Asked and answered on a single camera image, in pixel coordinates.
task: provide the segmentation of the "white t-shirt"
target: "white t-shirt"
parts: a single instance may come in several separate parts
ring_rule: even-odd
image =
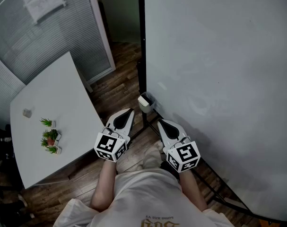
[[[224,214],[201,212],[169,172],[147,169],[119,174],[115,198],[99,213],[80,200],[68,202],[54,227],[232,227]]]

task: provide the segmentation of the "black and white marker cube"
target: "black and white marker cube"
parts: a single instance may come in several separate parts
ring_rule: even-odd
[[[194,141],[169,149],[166,154],[167,162],[179,173],[195,167],[199,159],[200,153]]]
[[[117,162],[127,150],[126,140],[108,134],[98,133],[94,150],[100,158]]]

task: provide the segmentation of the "door frame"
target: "door frame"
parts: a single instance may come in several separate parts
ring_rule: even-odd
[[[109,63],[111,65],[110,68],[106,69],[105,71],[99,73],[98,75],[94,76],[93,78],[91,78],[90,80],[88,80],[87,82],[89,84],[92,84],[94,82],[96,82],[97,80],[99,80],[100,78],[106,76],[107,74],[111,73],[112,71],[116,70],[116,66],[114,63],[114,59],[112,56],[112,51],[109,45],[109,41],[107,39],[106,33],[105,33],[105,28],[104,28],[104,23],[102,21],[102,17],[101,17],[101,13],[100,13],[100,9],[99,9],[99,5],[98,5],[98,0],[90,0],[91,2],[91,7],[95,16],[95,20],[96,20],[96,24],[99,30],[99,34],[101,36],[102,42],[104,44],[104,49],[106,52],[106,55],[109,59]]]

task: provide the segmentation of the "white table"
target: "white table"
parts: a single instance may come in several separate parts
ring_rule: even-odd
[[[32,110],[31,118],[23,109]],[[56,121],[60,155],[40,145],[41,118]],[[91,151],[103,124],[79,78],[70,52],[33,79],[11,102],[10,120],[18,169],[28,188]]]

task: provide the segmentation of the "black chair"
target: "black chair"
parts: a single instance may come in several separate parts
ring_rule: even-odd
[[[0,129],[0,139],[11,137],[11,126],[9,124],[6,125],[6,130]],[[4,172],[10,180],[13,188],[5,188],[0,186],[2,190],[16,190],[20,191],[23,188],[22,180],[18,171],[18,166],[16,163],[14,149],[12,142],[4,142],[0,140],[0,161],[2,164],[0,166],[0,172]]]

